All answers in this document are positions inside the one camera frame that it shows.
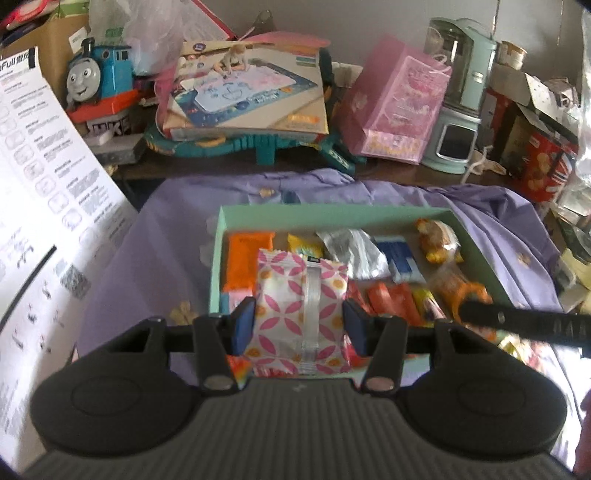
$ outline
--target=drawing mat box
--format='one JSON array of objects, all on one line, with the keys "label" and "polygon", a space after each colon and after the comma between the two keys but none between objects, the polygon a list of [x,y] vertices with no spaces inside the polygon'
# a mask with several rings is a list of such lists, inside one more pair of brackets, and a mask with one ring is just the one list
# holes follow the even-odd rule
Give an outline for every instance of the drawing mat box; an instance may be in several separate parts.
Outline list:
[{"label": "drawing mat box", "polygon": [[[237,44],[245,47],[245,62],[229,55]],[[161,127],[179,141],[264,133],[313,141],[328,133],[318,50],[185,43]]]}]

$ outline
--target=gray ribbed surface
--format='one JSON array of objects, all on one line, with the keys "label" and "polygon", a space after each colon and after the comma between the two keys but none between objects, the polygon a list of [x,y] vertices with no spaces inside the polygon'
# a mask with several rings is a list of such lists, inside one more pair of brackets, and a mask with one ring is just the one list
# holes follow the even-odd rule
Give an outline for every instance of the gray ribbed surface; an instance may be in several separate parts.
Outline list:
[{"label": "gray ribbed surface", "polygon": [[549,455],[490,463],[442,452],[406,425],[394,403],[362,396],[347,380],[279,379],[252,380],[238,395],[208,400],[185,430],[149,452],[119,459],[85,459],[53,452],[30,467],[25,477],[52,480],[571,478]]}]

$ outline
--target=mint green box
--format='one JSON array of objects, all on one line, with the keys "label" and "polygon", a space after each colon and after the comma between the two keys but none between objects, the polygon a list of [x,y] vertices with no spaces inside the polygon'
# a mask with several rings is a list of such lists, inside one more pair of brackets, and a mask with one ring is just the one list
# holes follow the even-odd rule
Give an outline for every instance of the mint green box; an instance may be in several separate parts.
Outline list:
[{"label": "mint green box", "polygon": [[434,207],[371,206],[343,203],[303,205],[234,205],[220,208],[213,250],[209,312],[219,312],[224,236],[230,232],[317,232],[361,228],[370,235],[404,235],[421,273],[428,278],[435,267],[427,263],[418,247],[415,222],[419,218],[440,220],[455,231],[464,263],[460,268],[471,281],[482,283],[495,303],[511,305],[505,289],[462,223],[451,210]]}]

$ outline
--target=purple tablecloth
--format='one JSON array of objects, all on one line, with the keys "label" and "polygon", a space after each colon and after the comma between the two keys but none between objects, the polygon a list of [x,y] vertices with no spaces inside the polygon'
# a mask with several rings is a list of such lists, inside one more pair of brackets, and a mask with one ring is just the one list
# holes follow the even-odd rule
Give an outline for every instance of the purple tablecloth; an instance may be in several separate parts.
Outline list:
[{"label": "purple tablecloth", "polygon": [[[238,203],[360,203],[447,207],[463,222],[516,305],[560,309],[548,273],[558,258],[534,208],[501,187],[462,185],[422,189],[384,181],[354,181],[335,170],[165,181],[148,199],[95,288],[78,341],[84,355],[140,320],[169,316],[182,301],[206,313],[217,214]],[[568,441],[555,452],[572,466],[580,424],[566,377],[553,359],[549,374],[563,389],[571,415]],[[191,378],[187,357],[172,366]]]}]

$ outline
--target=yellow candy wrapper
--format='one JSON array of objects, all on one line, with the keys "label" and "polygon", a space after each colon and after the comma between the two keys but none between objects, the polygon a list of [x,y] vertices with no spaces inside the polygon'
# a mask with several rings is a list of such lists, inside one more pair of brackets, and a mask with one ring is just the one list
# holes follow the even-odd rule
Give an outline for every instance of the yellow candy wrapper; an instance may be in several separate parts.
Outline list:
[{"label": "yellow candy wrapper", "polygon": [[413,290],[413,300],[417,305],[417,310],[428,327],[432,327],[436,320],[444,320],[445,313],[437,304],[437,300],[430,290],[426,288],[418,288]]},{"label": "yellow candy wrapper", "polygon": [[324,244],[322,240],[306,240],[297,235],[288,234],[287,244],[290,252],[298,255],[305,255],[307,257],[323,258]]},{"label": "yellow candy wrapper", "polygon": [[417,230],[421,249],[429,263],[440,265],[450,260],[456,263],[464,261],[460,254],[460,242],[449,225],[421,218],[417,220]]}]

